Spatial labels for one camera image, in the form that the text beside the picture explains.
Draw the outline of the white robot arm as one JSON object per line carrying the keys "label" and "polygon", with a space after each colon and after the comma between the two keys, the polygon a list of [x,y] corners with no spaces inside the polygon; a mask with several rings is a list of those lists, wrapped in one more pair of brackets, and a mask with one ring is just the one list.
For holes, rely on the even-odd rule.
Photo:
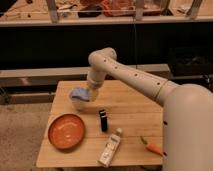
{"label": "white robot arm", "polygon": [[176,84],[116,61],[112,48],[92,52],[88,87],[110,75],[163,107],[162,171],[213,171],[213,92],[197,84]]}

